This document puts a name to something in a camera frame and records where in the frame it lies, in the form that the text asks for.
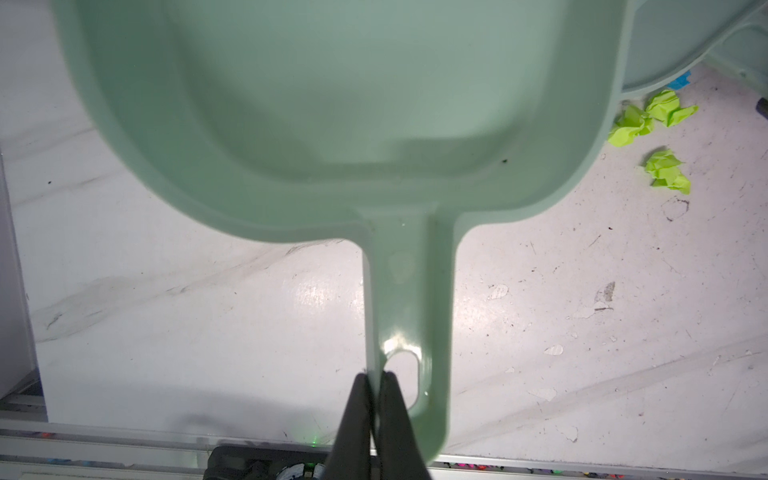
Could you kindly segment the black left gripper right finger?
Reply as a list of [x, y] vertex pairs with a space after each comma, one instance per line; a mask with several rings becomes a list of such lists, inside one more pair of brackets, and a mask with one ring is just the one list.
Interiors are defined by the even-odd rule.
[[380, 475], [384, 480], [430, 480], [411, 426], [399, 382], [384, 372], [378, 394], [379, 427], [376, 440]]

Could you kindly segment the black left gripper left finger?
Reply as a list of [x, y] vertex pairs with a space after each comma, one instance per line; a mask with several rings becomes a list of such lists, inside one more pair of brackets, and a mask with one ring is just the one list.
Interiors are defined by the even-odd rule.
[[322, 478], [366, 480], [371, 478], [372, 390], [368, 376], [358, 374], [339, 425]]

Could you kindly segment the green plastic dustpan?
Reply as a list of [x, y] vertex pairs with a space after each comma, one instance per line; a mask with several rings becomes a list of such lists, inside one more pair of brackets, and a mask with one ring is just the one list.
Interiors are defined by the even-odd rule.
[[265, 242], [364, 254], [367, 371], [419, 363], [421, 456], [448, 437], [454, 261], [583, 178], [632, 1], [54, 1], [72, 83], [156, 195]]

